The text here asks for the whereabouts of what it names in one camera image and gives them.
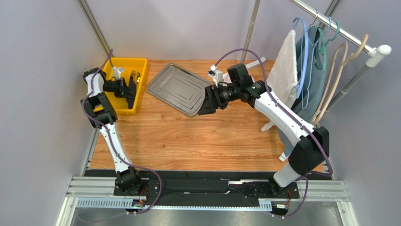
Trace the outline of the purple iridescent fork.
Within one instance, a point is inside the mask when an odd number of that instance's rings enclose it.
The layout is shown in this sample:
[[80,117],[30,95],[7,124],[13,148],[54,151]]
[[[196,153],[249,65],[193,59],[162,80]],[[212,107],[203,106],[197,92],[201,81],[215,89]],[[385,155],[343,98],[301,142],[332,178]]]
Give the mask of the purple iridescent fork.
[[135,70],[132,70],[132,71],[131,71],[130,79],[133,80],[133,81],[136,80],[136,71],[135,71]]

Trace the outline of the gold iridescent spoon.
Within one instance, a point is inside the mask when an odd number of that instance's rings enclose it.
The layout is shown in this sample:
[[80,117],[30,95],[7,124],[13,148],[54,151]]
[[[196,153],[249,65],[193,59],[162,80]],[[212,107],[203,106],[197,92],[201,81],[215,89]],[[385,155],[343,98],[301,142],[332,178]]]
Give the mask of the gold iridescent spoon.
[[135,77],[134,77],[134,82],[135,82],[135,84],[138,84],[138,83],[140,82],[140,78],[141,78],[141,73],[140,73],[140,72],[137,72],[137,73],[135,74]]

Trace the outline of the black paper napkin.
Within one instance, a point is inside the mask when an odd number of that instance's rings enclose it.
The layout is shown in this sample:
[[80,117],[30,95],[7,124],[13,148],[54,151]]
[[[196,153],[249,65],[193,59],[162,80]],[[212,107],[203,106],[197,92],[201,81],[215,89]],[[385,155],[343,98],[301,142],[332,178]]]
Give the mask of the black paper napkin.
[[136,84],[133,80],[129,79],[128,90],[126,93],[126,101],[128,104],[128,109],[132,109],[136,99]]

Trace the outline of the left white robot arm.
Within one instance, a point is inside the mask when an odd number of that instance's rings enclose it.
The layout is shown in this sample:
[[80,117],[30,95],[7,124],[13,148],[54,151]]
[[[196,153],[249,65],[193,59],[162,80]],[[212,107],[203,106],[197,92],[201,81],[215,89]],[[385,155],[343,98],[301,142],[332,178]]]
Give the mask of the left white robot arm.
[[116,123],[116,111],[104,92],[104,85],[108,82],[105,76],[105,72],[99,67],[84,72],[83,79],[88,91],[80,101],[81,108],[92,127],[97,129],[106,141],[115,166],[115,186],[123,193],[138,195],[144,184],[122,145]]

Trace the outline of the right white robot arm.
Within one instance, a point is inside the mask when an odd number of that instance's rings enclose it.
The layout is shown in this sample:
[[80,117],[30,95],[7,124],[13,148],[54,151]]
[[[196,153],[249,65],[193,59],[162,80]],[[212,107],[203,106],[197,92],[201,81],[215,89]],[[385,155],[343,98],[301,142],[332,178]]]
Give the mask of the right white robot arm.
[[214,114],[225,109],[229,102],[241,100],[270,119],[293,145],[288,162],[268,180],[267,191],[274,197],[285,194],[288,186],[328,161],[329,132],[316,128],[288,108],[264,81],[253,81],[244,64],[227,70],[231,82],[218,78],[221,71],[211,66],[208,75],[215,84],[205,88],[205,99],[198,115]]

